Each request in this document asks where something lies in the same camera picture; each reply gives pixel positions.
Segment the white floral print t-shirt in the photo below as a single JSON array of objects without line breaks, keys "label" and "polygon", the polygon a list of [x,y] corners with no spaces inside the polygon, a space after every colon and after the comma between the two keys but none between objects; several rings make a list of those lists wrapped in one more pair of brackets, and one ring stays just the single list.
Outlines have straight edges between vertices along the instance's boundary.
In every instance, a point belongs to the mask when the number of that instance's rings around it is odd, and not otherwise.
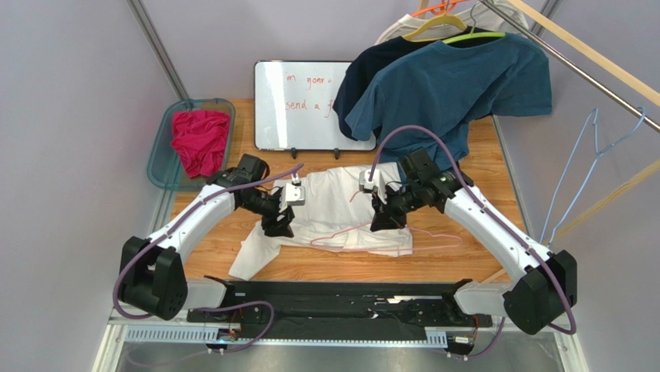
[{"label": "white floral print t-shirt", "polygon": [[282,246],[301,246],[335,252],[362,250],[398,257],[412,253],[409,229],[372,232],[374,210],[371,196],[358,191],[359,176],[369,165],[335,167],[313,172],[301,179],[305,203],[294,206],[290,227],[294,237],[267,237],[257,222],[245,240],[229,275],[243,280],[253,278],[280,253]]}]

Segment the pink wire hanger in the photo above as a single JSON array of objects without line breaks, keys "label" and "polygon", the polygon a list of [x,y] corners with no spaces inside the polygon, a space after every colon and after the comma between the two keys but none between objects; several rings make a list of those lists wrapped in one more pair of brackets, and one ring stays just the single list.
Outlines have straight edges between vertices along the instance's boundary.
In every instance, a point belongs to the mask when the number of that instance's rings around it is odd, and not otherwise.
[{"label": "pink wire hanger", "polygon": [[[344,246],[342,248],[337,248],[337,247],[323,246],[323,245],[320,244],[321,241],[331,240],[331,239],[334,239],[337,236],[346,235],[346,234],[348,234],[348,233],[350,233],[354,230],[360,230],[362,227],[369,226],[369,225],[370,225],[369,222],[365,222],[365,223],[362,223],[362,224],[357,225],[357,226],[353,226],[353,227],[350,227],[350,228],[347,228],[347,229],[339,230],[337,232],[334,232],[330,236],[323,236],[323,237],[318,237],[316,239],[312,239],[310,241],[310,246],[311,247],[318,247],[318,248],[321,248],[323,250],[327,250],[327,251],[335,252],[335,253],[339,253],[339,252],[366,252],[366,253],[391,255],[391,254],[394,254],[394,252],[396,252],[397,256],[400,256],[400,248],[399,247],[394,247],[393,248],[393,247],[362,247],[362,246],[345,247]],[[426,251],[426,250],[431,251],[431,250],[440,250],[440,249],[445,249],[445,248],[455,248],[455,247],[460,247],[463,243],[463,239],[459,236],[456,236],[456,235],[443,234],[443,233],[433,233],[433,232],[429,232],[428,230],[411,228],[411,227],[408,227],[408,230],[411,231],[411,232],[425,233],[425,234],[427,234],[427,235],[429,235],[430,237],[433,237],[433,238],[446,238],[446,239],[456,240],[456,243],[454,243],[454,244],[444,244],[444,245],[440,245],[440,246],[418,247],[418,248],[410,247],[410,248],[405,248],[404,249],[404,251],[410,251],[411,253],[413,253],[415,250],[417,250],[417,251]]]}]

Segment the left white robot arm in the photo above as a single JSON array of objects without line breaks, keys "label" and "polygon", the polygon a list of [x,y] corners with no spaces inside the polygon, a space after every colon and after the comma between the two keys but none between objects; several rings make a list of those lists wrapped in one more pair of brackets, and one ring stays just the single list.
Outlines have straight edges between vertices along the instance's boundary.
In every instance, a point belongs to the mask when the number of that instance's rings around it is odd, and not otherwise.
[{"label": "left white robot arm", "polygon": [[223,219],[243,208],[261,216],[269,237],[294,237],[293,206],[304,204],[299,166],[270,175],[267,162],[245,154],[235,167],[207,179],[198,196],[174,219],[146,238],[133,236],[122,248],[112,290],[115,310],[127,319],[171,320],[182,310],[221,308],[227,285],[220,279],[187,279],[184,263]]}]

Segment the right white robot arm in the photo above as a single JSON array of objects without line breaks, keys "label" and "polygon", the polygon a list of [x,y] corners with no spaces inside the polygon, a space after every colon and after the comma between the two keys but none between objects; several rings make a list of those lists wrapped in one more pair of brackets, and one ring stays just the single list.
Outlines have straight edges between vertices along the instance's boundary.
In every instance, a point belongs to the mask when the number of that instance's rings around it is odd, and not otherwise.
[{"label": "right white robot arm", "polygon": [[500,263],[510,284],[460,281],[450,294],[458,312],[506,317],[535,335],[568,315],[577,302],[577,262],[562,250],[552,252],[499,212],[458,168],[440,170],[425,150],[398,160],[406,184],[390,186],[378,167],[359,176],[359,189],[372,196],[371,230],[403,229],[407,214],[436,208],[472,234]]}]

